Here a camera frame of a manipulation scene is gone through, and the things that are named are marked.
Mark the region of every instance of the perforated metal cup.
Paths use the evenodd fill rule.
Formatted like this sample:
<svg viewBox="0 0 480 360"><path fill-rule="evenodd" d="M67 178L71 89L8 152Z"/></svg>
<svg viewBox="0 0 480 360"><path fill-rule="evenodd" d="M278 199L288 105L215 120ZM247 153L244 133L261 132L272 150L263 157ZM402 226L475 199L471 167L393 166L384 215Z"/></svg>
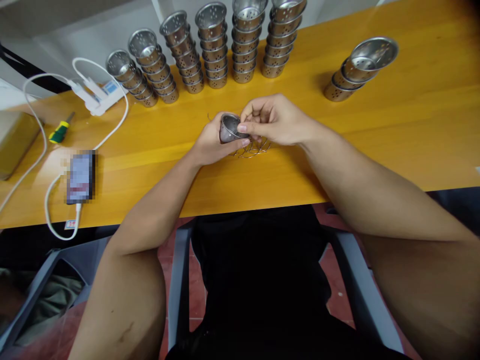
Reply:
<svg viewBox="0 0 480 360"><path fill-rule="evenodd" d="M293 48L294 48L293 42L285 46L271 46L267 44L265 46L265 54L270 57L282 57L290 54Z"/></svg>
<svg viewBox="0 0 480 360"><path fill-rule="evenodd" d="M171 13L161 23L159 32L168 46L179 44L189 33L187 13L183 10Z"/></svg>
<svg viewBox="0 0 480 360"><path fill-rule="evenodd" d="M213 40L200 39L200 47L202 50L217 50L227 45L228 40L229 37L224 33Z"/></svg>
<svg viewBox="0 0 480 360"><path fill-rule="evenodd" d="M262 27L259 26L254 30L250 31L241 31L238 30L237 28L233 28L231 30L231 38L233 41L240 43L240 44L246 44L246 43L251 43L258 39L260 37L260 34L262 33Z"/></svg>
<svg viewBox="0 0 480 360"><path fill-rule="evenodd" d="M126 50L118 49L111 52L105 62L105 69L118 81L127 81L137 69Z"/></svg>
<svg viewBox="0 0 480 360"><path fill-rule="evenodd" d="M202 63L200 61L197 61L196 63L194 63L193 65L191 65L189 67L178 68L178 72L180 73L180 75L185 77L185 76L190 76L190 75L195 74L201 68L202 68Z"/></svg>
<svg viewBox="0 0 480 360"><path fill-rule="evenodd" d="M189 52L186 52L181 56L177 56L175 58L175 62L179 68L185 69L198 63L199 59L200 59L199 54L197 53L197 50L194 47Z"/></svg>
<svg viewBox="0 0 480 360"><path fill-rule="evenodd" d="M257 65L257 60L255 58L248 61L248 62L244 62L244 63L234 62L233 63L233 70L238 71L240 73L244 73L244 72L250 71L252 69L255 69L256 65Z"/></svg>
<svg viewBox="0 0 480 360"><path fill-rule="evenodd" d="M266 36L266 43L274 47L283 47L292 44L297 39L297 31L288 33L282 36L275 36L270 33L270 25L268 25L268 35Z"/></svg>
<svg viewBox="0 0 480 360"><path fill-rule="evenodd" d="M183 82L185 84L195 84L203 77L202 70L198 70L196 73L190 76L182 76Z"/></svg>
<svg viewBox="0 0 480 360"><path fill-rule="evenodd" d="M288 23L302 14L307 0L271 0L271 18L276 23Z"/></svg>
<svg viewBox="0 0 480 360"><path fill-rule="evenodd" d="M237 139L246 139L250 135L238 132L237 127L240 124L240 118L232 113L224 113L220 118L220 142L230 143Z"/></svg>
<svg viewBox="0 0 480 360"><path fill-rule="evenodd" d="M223 58L229 52L227 45L217 49L217 50L203 50L201 56L204 60L209 62L214 62Z"/></svg>
<svg viewBox="0 0 480 360"><path fill-rule="evenodd" d="M171 51L171 54L174 57L181 56L185 53L188 53L190 50L195 48L195 42L192 40L192 36L188 33L185 38L180 41L177 45L168 47Z"/></svg>
<svg viewBox="0 0 480 360"><path fill-rule="evenodd" d="M227 30L226 15L227 7L221 2L210 2L202 6L195 15L195 24L198 26L200 39L216 39L223 34Z"/></svg>
<svg viewBox="0 0 480 360"><path fill-rule="evenodd" d="M229 70L228 64L222 67L219 70L208 70L205 69L205 75L210 79L219 79L224 76Z"/></svg>
<svg viewBox="0 0 480 360"><path fill-rule="evenodd" d="M247 52L245 54L237 54L233 52L231 54L231 58L235 63L248 63L249 61L255 59L257 57L257 54L259 53L258 49L253 49L250 52Z"/></svg>
<svg viewBox="0 0 480 360"><path fill-rule="evenodd" d="M154 92L153 87L151 87L150 85L147 85L146 88L141 93L138 93L134 96L135 96L135 99L137 100L144 100L148 98L150 95L152 95L153 92Z"/></svg>
<svg viewBox="0 0 480 360"><path fill-rule="evenodd" d="M284 23L278 23L271 20L270 24L268 25L268 33L276 37L285 36L297 30L301 23L302 15L299 15L293 20Z"/></svg>
<svg viewBox="0 0 480 360"><path fill-rule="evenodd" d="M263 62L261 66L261 74L266 78L277 78L283 73L286 64L287 63L285 62L282 65L271 66Z"/></svg>
<svg viewBox="0 0 480 360"><path fill-rule="evenodd" d="M138 102L142 104L146 108L151 108L152 106L155 106L155 104L159 101L159 96L157 93L154 91L151 93L149 97L143 100L139 100Z"/></svg>
<svg viewBox="0 0 480 360"><path fill-rule="evenodd" d="M133 89L135 88L138 84L140 84L140 82L142 81L143 79L143 75L142 75L142 72L140 71L139 68L137 68L135 70L135 73L132 75L131 78L129 78L127 81L122 81L121 82L121 85L125 88L125 89Z"/></svg>
<svg viewBox="0 0 480 360"><path fill-rule="evenodd" d="M227 56L222 57L218 61L205 61L205 69L208 70L220 70L225 65L227 65Z"/></svg>
<svg viewBox="0 0 480 360"><path fill-rule="evenodd" d="M208 86L210 86L212 89L220 89L227 84L227 78L228 78L228 74L226 73L222 77L218 77L218 78L209 78L207 76L206 81L208 83Z"/></svg>
<svg viewBox="0 0 480 360"><path fill-rule="evenodd" d="M163 67L154 73L146 74L146 77L151 82L159 83L168 78L170 75L170 66L168 64L163 65Z"/></svg>
<svg viewBox="0 0 480 360"><path fill-rule="evenodd" d="M287 52L282 56L270 56L266 53L265 57L263 58L263 62L270 66L278 66L278 65L285 64L289 60L290 53L292 52L292 50L293 49L290 49L289 52Z"/></svg>
<svg viewBox="0 0 480 360"><path fill-rule="evenodd" d="M399 53L399 45L389 37L372 37L358 44L345 63L344 75L351 81L373 78L390 65Z"/></svg>
<svg viewBox="0 0 480 360"><path fill-rule="evenodd" d="M354 94L354 92L356 92L358 89L360 89L363 86L362 85L356 89L341 88L334 83L334 76L331 77L330 83L326 86L323 92L325 97L330 101L341 102L341 101L347 100L349 97L351 97Z"/></svg>
<svg viewBox="0 0 480 360"><path fill-rule="evenodd" d="M338 70L335 74L333 74L333 81L335 85L342 89L347 89L347 90L353 90L353 89L358 89L361 88L366 82L369 82L371 79L375 77L372 76L368 78L365 81L351 81L345 76L345 65L347 63L348 58L343 62L343 64L340 67L340 70Z"/></svg>
<svg viewBox="0 0 480 360"><path fill-rule="evenodd" d="M244 72L235 71L235 69L233 69L233 79L239 84L245 84L253 79L254 73L255 73L254 68Z"/></svg>
<svg viewBox="0 0 480 360"><path fill-rule="evenodd" d="M179 89L177 85L175 85L175 88L172 92L168 93L167 95L160 95L160 98L165 104L173 104L179 99L179 96Z"/></svg>
<svg viewBox="0 0 480 360"><path fill-rule="evenodd" d="M150 81L150 82L151 82L151 85L155 89L163 89L163 88L166 88L167 86L169 86L171 83L174 82L174 77L173 77L172 73L169 71L168 74L162 80Z"/></svg>
<svg viewBox="0 0 480 360"><path fill-rule="evenodd" d="M260 42L259 39L255 39L247 43L239 43L239 42L233 41L231 43L231 51L236 54L246 54L251 52L252 50L255 50L259 46L259 42Z"/></svg>
<svg viewBox="0 0 480 360"><path fill-rule="evenodd" d="M149 28L135 31L128 39L128 51L140 65L149 65L156 62L162 49L157 44L157 36Z"/></svg>
<svg viewBox="0 0 480 360"><path fill-rule="evenodd" d="M160 58L154 62L152 65L142 65L141 69L146 74L158 73L167 63L165 55L161 54Z"/></svg>
<svg viewBox="0 0 480 360"><path fill-rule="evenodd" d="M143 90L145 90L145 88L148 86L149 82L147 81L147 79L142 76L140 81L138 82L138 84L132 88L128 88L128 87L125 87L125 89L128 89L128 91L130 92L130 94L132 95L137 95L137 94L140 94Z"/></svg>
<svg viewBox="0 0 480 360"><path fill-rule="evenodd" d="M172 82L169 83L168 86L162 88L155 88L155 91L158 95L165 96L167 94L170 94L176 86L177 85L175 84L175 81L172 80Z"/></svg>
<svg viewBox="0 0 480 360"><path fill-rule="evenodd" d="M204 77L202 76L201 79L193 84L186 84L183 83L186 87L186 90L190 94L198 94L204 89Z"/></svg>
<svg viewBox="0 0 480 360"><path fill-rule="evenodd" d="M233 0L232 22L239 30L248 31L262 25L268 0Z"/></svg>

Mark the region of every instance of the pixelated phone screen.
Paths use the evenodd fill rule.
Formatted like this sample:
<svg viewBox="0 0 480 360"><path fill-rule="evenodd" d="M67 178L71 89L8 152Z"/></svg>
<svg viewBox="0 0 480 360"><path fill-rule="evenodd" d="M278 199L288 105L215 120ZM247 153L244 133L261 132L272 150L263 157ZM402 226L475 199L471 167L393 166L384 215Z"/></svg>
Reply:
<svg viewBox="0 0 480 360"><path fill-rule="evenodd" d="M95 175L94 153L85 151L71 158L66 203L85 203L93 197Z"/></svg>

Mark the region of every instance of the charging cable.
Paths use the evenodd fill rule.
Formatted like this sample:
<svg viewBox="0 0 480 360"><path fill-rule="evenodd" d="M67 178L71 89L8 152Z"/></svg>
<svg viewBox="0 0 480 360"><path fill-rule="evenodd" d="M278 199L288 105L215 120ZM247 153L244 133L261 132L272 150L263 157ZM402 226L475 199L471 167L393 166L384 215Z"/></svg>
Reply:
<svg viewBox="0 0 480 360"><path fill-rule="evenodd" d="M117 81L117 79L115 79L113 76L111 76L108 71L101 65L97 64L96 62L90 60L90 59L87 59L87 58L84 58L84 57L76 57L73 59L72 61L72 66L74 68L74 70L76 71L76 73L85 81L89 82L90 80L87 79L82 73L80 73L78 70L77 70L77 67L76 67L76 63L79 62L79 61L83 61L83 62L86 62L86 63L90 63L92 65L95 65L96 67L102 69L103 71L105 71L112 79L113 81L115 82L115 84L121 88L121 85L120 83ZM23 95L25 96L25 100L26 100L26 103L30 109L30 111L32 112L33 116L35 117L37 123L38 123L38 126L40 127L40 131L41 131L41 134L42 134L42 137L43 137L43 151L42 153L40 154L40 156L38 157L38 159L33 163L32 166L30 166L28 168L28 170L20 177L20 179L18 179L18 181L16 182L16 184L13 186L13 188L10 190L10 192L8 193L8 195L6 196L5 200L3 201L3 203L0 205L0 213L2 212L2 210L4 209L5 205L8 203L8 201L10 200L10 198L12 197L12 194L15 192L15 190L17 190L17 188L19 187L20 183L27 177L28 174L30 174L30 172L33 170L34 167L36 167L40 161L42 161L42 159L44 158L45 154L47 153L47 145L48 145L48 142L47 142L47 135L45 133L45 130L44 130L44 127L42 126L42 122L40 121L39 117L37 116L37 113L34 111L34 109L32 108L32 105L30 104L30 101L28 99L28 96L27 96L27 85L35 80L35 79L38 79L38 78L42 78L42 77L46 77L46 76L54 76L54 77L59 77L63 80L65 80L67 83L70 83L71 80L67 79L65 76L63 75L59 75L59 74L54 74L54 73L42 73L42 74L38 74L38 75L34 75L32 77L29 77L24 83L23 83L23 87L22 87L22 92L23 92ZM101 147L119 128L120 126L122 126L122 124L124 123L126 117L127 117L127 114L129 112L129 100L127 98L127 95L125 93L123 93L123 97L125 98L125 112L123 113L123 117L121 118L120 122L118 123L118 125L102 140L100 141L100 143L95 146L93 148L93 150L97 150L99 147ZM76 235L77 235L77 232L79 230L79 224L80 224L80 212L82 211L82 204L81 203L77 203L75 205L75 211L76 211L76 217L75 217L75 228L73 229L73 233L70 237L63 237L61 235L59 235L55 229L53 228L52 226L52 222L50 220L50 212L49 212L49 197L50 197L50 193L52 192L52 188L54 187L54 185L57 183L57 181L60 179L60 177L62 176L62 174L59 174L52 182L51 184L49 185L48 187L48 190L46 191L46 194L45 194L45 200L44 200L44 203L43 203L43 207L44 207L44 210L45 210L45 219L46 219L46 224L48 226L48 228L50 229L51 233L53 235L55 235L58 239L60 240L64 240L64 241L68 241L68 240L71 240L73 239Z"/></svg>

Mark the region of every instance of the red tile floor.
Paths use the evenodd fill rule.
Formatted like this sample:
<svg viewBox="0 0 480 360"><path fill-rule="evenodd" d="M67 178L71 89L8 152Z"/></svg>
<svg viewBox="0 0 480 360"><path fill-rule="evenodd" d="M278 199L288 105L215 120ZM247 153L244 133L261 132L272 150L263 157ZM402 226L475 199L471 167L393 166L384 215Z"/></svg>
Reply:
<svg viewBox="0 0 480 360"><path fill-rule="evenodd" d="M314 204L313 208L318 221L337 229L348 230L348 227L338 215L330 215L326 210L331 207L328 203ZM177 220L177 227L186 224L192 218L180 218ZM175 230L168 241L158 249L158 259L163 268L166 283L166 298L168 307L170 278L172 275L172 260L174 254ZM189 257L189 301L190 301L190 331L193 331L202 322L205 315L205 304L207 292L202 280L200 265L190 247ZM320 261L320 265L326 274L331 287L331 298L327 303L330 314L355 328L352 311L345 290L345 285L340 274L340 269L332 247L329 245ZM17 360L67 360L73 345L75 335L85 309L85 303L72 307L52 328L37 339L34 343L25 348ZM410 358L421 359L398 330L402 340L404 352ZM168 318L165 323L165 332L160 349L159 360L163 360L168 352Z"/></svg>

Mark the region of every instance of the yellow wooden tabletop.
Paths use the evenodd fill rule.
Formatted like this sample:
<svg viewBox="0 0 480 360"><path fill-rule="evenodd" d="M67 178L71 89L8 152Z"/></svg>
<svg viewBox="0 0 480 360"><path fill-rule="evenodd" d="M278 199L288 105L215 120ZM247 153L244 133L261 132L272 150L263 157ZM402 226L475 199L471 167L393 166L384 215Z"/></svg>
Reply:
<svg viewBox="0 0 480 360"><path fill-rule="evenodd" d="M99 150L96 196L83 206L80 227L120 223L190 149L208 114L239 114L250 99L274 93L285 94L425 191L480 186L480 24L469 4L400 0L304 28L283 74L275 79L260 72L265 41L260 42L257 69L247 84L237 84L229 74L224 88L205 85L193 95L172 66L179 100L145 108L130 98L133 105L125 123ZM373 36L394 38L400 47L397 59L347 101L325 99L322 91L332 74L355 45ZM104 116L91 117L71 92L37 101L35 109L49 124L58 124L72 111L76 116L61 146L49 143L45 159L0 214L0 228L45 223L43 202L52 179L67 169L71 154L93 148L114 128L124 106L121 100ZM39 136L15 174L0 184L1 199L42 146ZM53 222L75 218L75 207L65 204L65 194L63 178L50 196ZM202 168L181 216L326 200L303 152L274 145L250 159L228 156Z"/></svg>

